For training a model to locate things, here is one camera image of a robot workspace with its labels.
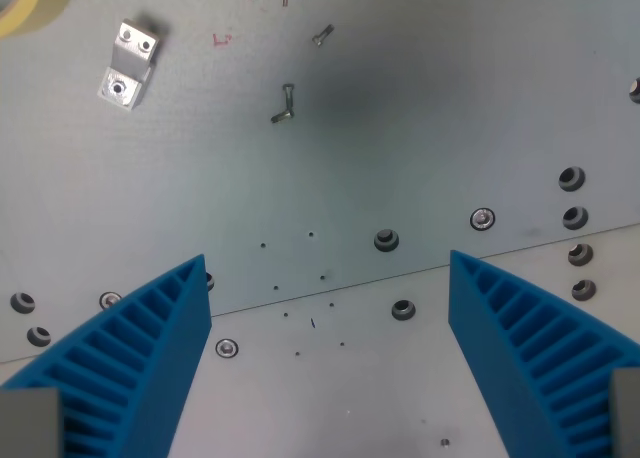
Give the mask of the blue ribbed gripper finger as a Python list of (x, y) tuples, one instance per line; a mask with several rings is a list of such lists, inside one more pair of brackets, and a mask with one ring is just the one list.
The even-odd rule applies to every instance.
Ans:
[(511, 457), (610, 457), (609, 382), (639, 346), (569, 302), (459, 251), (448, 322)]
[(197, 255), (67, 334), (6, 382), (61, 395), (66, 457), (166, 457), (211, 330)]

